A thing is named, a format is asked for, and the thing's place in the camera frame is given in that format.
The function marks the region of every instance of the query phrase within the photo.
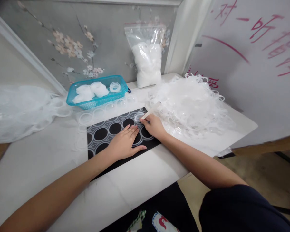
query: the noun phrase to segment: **left hand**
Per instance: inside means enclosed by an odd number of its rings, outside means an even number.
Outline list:
[[[133,156],[138,151],[147,149],[146,146],[142,145],[132,148],[138,132],[139,129],[137,126],[126,126],[112,139],[104,151],[117,161]]]

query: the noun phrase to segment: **forearm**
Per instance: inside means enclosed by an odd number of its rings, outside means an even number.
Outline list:
[[[100,152],[48,185],[0,227],[0,231],[46,231],[89,182],[116,160]]]
[[[167,134],[160,141],[208,188],[217,189],[236,184],[247,185],[230,169],[175,137]]]

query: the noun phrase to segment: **floral wallpaper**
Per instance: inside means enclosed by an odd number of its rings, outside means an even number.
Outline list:
[[[55,78],[70,85],[89,78],[122,75],[136,80],[125,23],[167,26],[163,73],[177,8],[127,4],[15,1],[0,4],[0,16]]]

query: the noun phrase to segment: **clothing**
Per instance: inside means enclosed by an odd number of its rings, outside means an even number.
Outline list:
[[[290,222],[256,190],[246,185],[208,192],[199,219],[202,232],[290,231]],[[101,232],[107,231],[199,230],[184,195],[174,183]]]
[[[199,212],[202,231],[290,231],[290,222],[256,190],[235,185],[208,192]]]

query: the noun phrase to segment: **whiteboard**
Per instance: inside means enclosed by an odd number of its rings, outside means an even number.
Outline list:
[[[233,147],[290,135],[290,0],[216,0],[190,72],[259,127]]]

